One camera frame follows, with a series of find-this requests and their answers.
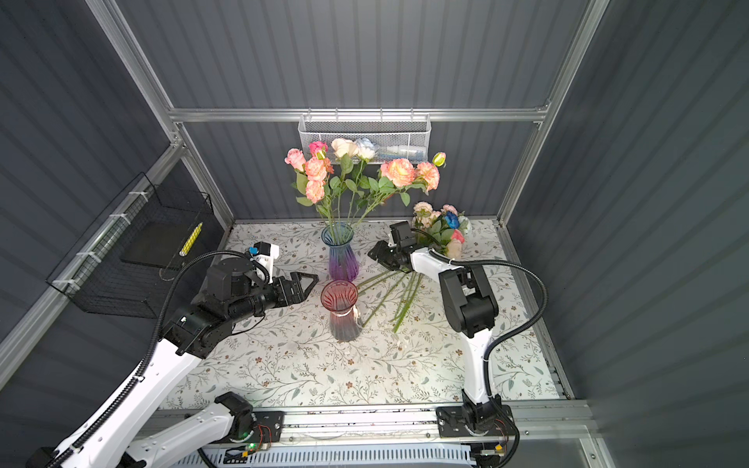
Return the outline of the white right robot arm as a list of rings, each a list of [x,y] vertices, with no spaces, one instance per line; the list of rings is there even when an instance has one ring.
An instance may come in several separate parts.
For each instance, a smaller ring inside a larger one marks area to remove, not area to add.
[[[421,247],[409,222],[392,224],[390,235],[390,241],[376,243],[368,256],[391,271],[413,271],[439,286],[445,317],[460,334],[465,358],[462,419],[468,431],[486,432],[501,412],[489,383],[490,359],[485,356],[499,315],[488,276],[481,265],[469,266]]]

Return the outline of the pink cream spray rose stem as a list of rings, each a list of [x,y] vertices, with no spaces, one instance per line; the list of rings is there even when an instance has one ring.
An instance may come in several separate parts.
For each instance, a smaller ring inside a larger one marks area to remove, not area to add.
[[[306,156],[301,149],[292,148],[287,152],[284,162],[296,175],[293,182],[298,193],[296,202],[300,206],[314,208],[326,224],[335,223],[331,189],[334,168],[328,153],[325,159],[319,160],[311,154]]]

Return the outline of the white rose stem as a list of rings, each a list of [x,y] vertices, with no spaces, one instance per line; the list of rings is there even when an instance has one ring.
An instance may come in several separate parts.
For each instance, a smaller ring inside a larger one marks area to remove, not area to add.
[[[357,138],[355,140],[357,146],[356,156],[362,161],[371,161],[376,157],[378,147],[373,144],[368,138]]]

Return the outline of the red glass vase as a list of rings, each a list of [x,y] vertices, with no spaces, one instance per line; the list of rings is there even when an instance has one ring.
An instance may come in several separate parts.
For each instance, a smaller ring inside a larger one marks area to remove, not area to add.
[[[333,280],[323,288],[321,303],[330,314],[330,331],[335,340],[349,342],[362,331],[357,287],[345,280]]]

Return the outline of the peach spray rose branch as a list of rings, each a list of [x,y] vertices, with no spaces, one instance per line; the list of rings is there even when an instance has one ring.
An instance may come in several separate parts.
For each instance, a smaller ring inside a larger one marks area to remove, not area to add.
[[[440,184],[440,169],[446,165],[447,154],[436,153],[431,161],[413,163],[407,158],[387,161],[380,165],[374,177],[360,173],[352,182],[351,216],[354,225],[361,224],[389,200],[400,200],[404,206],[412,202],[411,192],[429,195]]]

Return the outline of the blue purple glass vase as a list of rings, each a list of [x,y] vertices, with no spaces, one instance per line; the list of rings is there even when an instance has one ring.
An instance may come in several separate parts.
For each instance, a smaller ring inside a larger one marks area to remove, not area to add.
[[[351,247],[354,229],[346,222],[327,224],[321,240],[329,249],[329,274],[332,280],[354,282],[359,274],[359,262]]]

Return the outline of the hot pink rose stem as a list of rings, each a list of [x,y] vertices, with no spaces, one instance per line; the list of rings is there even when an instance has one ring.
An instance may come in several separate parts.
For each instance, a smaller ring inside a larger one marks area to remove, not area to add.
[[[316,140],[316,142],[312,142],[308,146],[310,150],[310,154],[319,160],[325,159],[327,157],[329,146],[325,142],[320,142],[320,140]]]

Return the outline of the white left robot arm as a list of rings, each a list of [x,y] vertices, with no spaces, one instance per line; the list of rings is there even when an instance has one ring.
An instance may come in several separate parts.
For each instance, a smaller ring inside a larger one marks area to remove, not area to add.
[[[176,385],[232,337],[237,323],[305,302],[319,281],[303,272],[273,276],[268,255],[221,255],[194,302],[174,314],[161,311],[134,372],[81,427],[58,446],[37,450],[27,466],[168,467],[214,442],[247,445],[272,438],[259,428],[253,406],[234,392],[154,436],[136,438]]]

